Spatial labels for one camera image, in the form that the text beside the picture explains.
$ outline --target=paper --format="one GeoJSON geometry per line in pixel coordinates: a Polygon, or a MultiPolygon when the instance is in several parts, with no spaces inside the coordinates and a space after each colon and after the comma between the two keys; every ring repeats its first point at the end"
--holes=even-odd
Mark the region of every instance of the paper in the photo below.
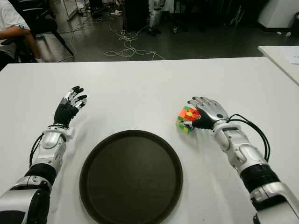
{"type": "Polygon", "coordinates": [[[299,47],[297,46],[281,46],[281,52],[290,64],[299,64],[299,47]]]}

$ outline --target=robot forearm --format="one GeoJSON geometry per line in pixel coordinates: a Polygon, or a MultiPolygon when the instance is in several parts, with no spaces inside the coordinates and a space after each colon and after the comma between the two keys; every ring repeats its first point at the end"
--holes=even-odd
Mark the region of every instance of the robot forearm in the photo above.
{"type": "Polygon", "coordinates": [[[248,140],[240,126],[216,122],[213,137],[228,156],[228,161],[250,193],[250,200],[257,210],[260,223],[281,223],[282,216],[288,223],[299,222],[299,201],[288,186],[272,171],[260,151],[248,140]],[[280,214],[274,218],[273,208],[280,214]]]}
{"type": "Polygon", "coordinates": [[[0,197],[1,223],[47,222],[51,188],[62,165],[65,140],[72,135],[73,131],[59,126],[44,131],[33,165],[24,177],[0,197]]]}

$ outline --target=white shirt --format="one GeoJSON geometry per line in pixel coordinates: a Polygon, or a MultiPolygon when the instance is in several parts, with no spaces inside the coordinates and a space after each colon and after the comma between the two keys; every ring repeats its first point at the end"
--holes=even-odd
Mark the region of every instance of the white shirt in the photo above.
{"type": "MultiPolygon", "coordinates": [[[[0,0],[0,31],[7,28],[19,26],[23,29],[30,29],[25,20],[17,13],[12,4],[8,0],[0,0]]],[[[0,45],[0,51],[4,51],[9,54],[12,58],[14,57],[15,44],[0,45]]]]}

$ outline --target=robot finger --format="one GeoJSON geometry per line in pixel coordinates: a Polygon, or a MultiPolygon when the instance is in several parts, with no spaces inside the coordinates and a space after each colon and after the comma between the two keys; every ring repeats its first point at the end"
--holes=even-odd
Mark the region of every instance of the robot finger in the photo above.
{"type": "Polygon", "coordinates": [[[74,98],[74,99],[72,100],[72,102],[71,102],[71,105],[74,106],[79,100],[83,100],[83,99],[85,99],[85,98],[87,98],[87,95],[82,95],[82,96],[79,96],[79,97],[77,97],[77,98],[74,98]]]}
{"type": "Polygon", "coordinates": [[[210,102],[212,102],[212,103],[214,103],[215,105],[220,105],[217,101],[215,101],[215,100],[210,100],[210,102]]]}
{"type": "Polygon", "coordinates": [[[71,93],[69,100],[73,101],[73,99],[75,98],[75,96],[81,92],[83,92],[83,88],[80,88],[80,86],[75,86],[74,88],[72,88],[73,92],[71,93]]]}
{"type": "Polygon", "coordinates": [[[206,98],[206,97],[201,97],[201,99],[203,99],[204,101],[206,101],[207,104],[212,104],[213,101],[209,98],[206,98]]]}
{"type": "Polygon", "coordinates": [[[79,110],[81,110],[82,107],[84,107],[87,103],[87,98],[84,98],[82,100],[79,100],[75,105],[74,107],[76,107],[79,110]]]}
{"type": "Polygon", "coordinates": [[[189,100],[187,103],[192,104],[197,110],[201,109],[201,104],[196,100],[189,100]]]}
{"type": "Polygon", "coordinates": [[[207,104],[207,102],[202,98],[202,97],[192,97],[193,100],[196,100],[198,102],[198,104],[200,105],[204,105],[207,104]]]}
{"type": "Polygon", "coordinates": [[[193,127],[192,121],[180,121],[180,124],[182,124],[184,127],[193,127]]]}

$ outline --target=chair leg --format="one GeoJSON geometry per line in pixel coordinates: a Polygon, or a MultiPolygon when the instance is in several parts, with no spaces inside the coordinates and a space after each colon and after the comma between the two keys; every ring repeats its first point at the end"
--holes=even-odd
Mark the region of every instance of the chair leg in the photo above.
{"type": "Polygon", "coordinates": [[[17,46],[14,52],[14,63],[19,63],[20,48],[17,46]]]}
{"type": "Polygon", "coordinates": [[[52,31],[52,34],[54,34],[54,36],[61,42],[61,44],[65,47],[65,49],[67,49],[67,51],[74,56],[74,53],[71,51],[71,49],[69,49],[69,47],[66,45],[64,39],[61,37],[61,35],[59,35],[59,33],[57,33],[57,31],[52,31]]]}

